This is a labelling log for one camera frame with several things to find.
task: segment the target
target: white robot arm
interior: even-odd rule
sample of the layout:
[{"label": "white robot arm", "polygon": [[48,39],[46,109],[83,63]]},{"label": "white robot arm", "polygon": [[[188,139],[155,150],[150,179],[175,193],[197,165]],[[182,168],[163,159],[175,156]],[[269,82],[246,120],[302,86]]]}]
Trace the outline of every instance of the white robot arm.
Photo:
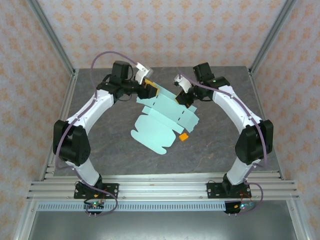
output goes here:
[{"label": "white robot arm", "polygon": [[63,140],[60,152],[58,153],[59,157],[75,169],[78,176],[88,185],[98,189],[100,189],[99,185],[102,184],[102,178],[89,159],[91,148],[88,134],[92,126],[124,94],[137,94],[141,99],[153,98],[157,94],[158,89],[152,85],[152,82],[146,79],[153,71],[140,63],[137,63],[136,66],[138,67],[138,72],[134,80],[130,80],[127,79],[129,63],[116,61],[113,64],[109,82],[102,81],[97,86],[96,94],[76,114],[69,117],[66,121],[58,120],[54,125],[53,153],[57,154],[62,134],[67,126],[75,121]]},{"label": "white robot arm", "polygon": [[[231,169],[224,175],[222,186],[228,197],[237,198],[239,189],[244,186],[244,179],[248,176],[252,167],[263,159],[263,144],[266,146],[266,153],[269,154],[273,147],[273,124],[269,120],[263,121],[254,114],[236,95],[230,83],[222,76],[215,77],[211,72],[209,64],[203,63],[193,68],[197,81],[218,91],[208,90],[198,85],[193,86],[185,77],[178,74],[175,77],[175,85],[181,86],[182,91],[176,97],[179,104],[187,108],[194,102],[213,101],[218,104],[236,126],[240,137],[235,146],[237,155]],[[264,142],[262,142],[258,130],[253,122],[258,123]]]}]

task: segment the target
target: black motor joint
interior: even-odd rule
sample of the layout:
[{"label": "black motor joint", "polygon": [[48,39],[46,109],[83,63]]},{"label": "black motor joint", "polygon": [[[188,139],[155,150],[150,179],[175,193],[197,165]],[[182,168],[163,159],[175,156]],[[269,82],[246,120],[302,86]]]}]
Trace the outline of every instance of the black motor joint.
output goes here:
[{"label": "black motor joint", "polygon": [[[201,85],[214,89],[218,89],[226,85],[230,86],[230,83],[223,76],[215,77],[215,75],[211,72],[209,63],[207,62],[193,67],[193,72],[196,81],[199,82]],[[192,87],[189,88],[188,93],[185,93],[182,90],[175,99],[180,105],[185,105],[187,108],[189,108],[195,100],[200,100],[202,102],[212,101],[213,94],[214,91],[212,90],[197,85],[192,85]]]},{"label": "black motor joint", "polygon": [[146,83],[140,85],[137,81],[128,79],[129,68],[132,69],[132,66],[128,62],[115,61],[109,75],[109,81],[102,81],[96,89],[108,91],[113,95],[114,102],[123,95],[137,94],[140,99],[155,97],[158,90],[156,87]]}]

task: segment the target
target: small orange piece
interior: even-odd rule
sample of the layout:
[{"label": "small orange piece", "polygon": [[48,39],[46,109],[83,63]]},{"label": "small orange piece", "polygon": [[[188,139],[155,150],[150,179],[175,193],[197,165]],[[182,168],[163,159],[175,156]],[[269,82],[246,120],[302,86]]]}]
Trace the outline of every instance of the small orange piece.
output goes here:
[{"label": "small orange piece", "polygon": [[184,142],[185,140],[187,140],[189,138],[189,136],[186,133],[182,133],[179,136],[179,139],[181,140],[181,142]]}]

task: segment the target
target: metal panel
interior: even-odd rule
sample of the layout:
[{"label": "metal panel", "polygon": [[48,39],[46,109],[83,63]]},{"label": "metal panel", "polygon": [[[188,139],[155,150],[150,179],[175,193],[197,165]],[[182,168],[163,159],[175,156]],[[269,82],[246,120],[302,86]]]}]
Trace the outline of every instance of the metal panel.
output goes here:
[{"label": "metal panel", "polygon": [[[110,211],[115,207],[113,202],[105,202],[103,211]],[[38,212],[83,212],[86,205],[77,201],[43,201],[38,205]],[[224,201],[127,201],[119,202],[117,212],[190,212],[190,211],[225,211]]]},{"label": "metal panel", "polygon": [[291,12],[292,7],[296,3],[297,0],[287,0],[278,16],[276,21],[274,22],[269,34],[267,35],[264,43],[262,44],[261,49],[259,50],[257,56],[255,57],[252,66],[250,67],[249,71],[251,74],[254,74],[264,59],[265,55],[267,54],[271,44],[275,40],[279,30],[281,29],[283,23],[285,22],[287,16]]},{"label": "metal panel", "polygon": [[222,211],[37,212],[30,240],[296,240],[284,201],[264,202],[248,214]]},{"label": "metal panel", "polygon": [[42,10],[39,2],[37,0],[27,0],[34,14],[37,16],[40,24],[42,25],[44,31],[46,32],[48,38],[50,39],[53,47],[57,51],[60,56],[63,65],[70,72],[70,74],[74,73],[74,67],[72,66],[71,61],[69,60],[64,48],[62,47],[59,39],[57,38],[52,26],[50,25],[44,11]]}]

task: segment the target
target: wallpaper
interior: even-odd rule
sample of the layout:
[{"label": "wallpaper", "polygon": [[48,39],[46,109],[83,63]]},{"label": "wallpaper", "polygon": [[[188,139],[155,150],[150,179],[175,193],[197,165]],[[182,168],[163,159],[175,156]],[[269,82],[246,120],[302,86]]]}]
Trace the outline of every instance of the wallpaper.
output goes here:
[{"label": "wallpaper", "polygon": [[[249,67],[285,0],[39,2],[75,68],[110,50],[150,67]],[[116,59],[101,57],[96,67]]]},{"label": "wallpaper", "polygon": [[299,0],[254,75],[274,145],[320,236],[320,1]]},{"label": "wallpaper", "polygon": [[25,0],[0,1],[0,239],[39,179],[69,74]]}]

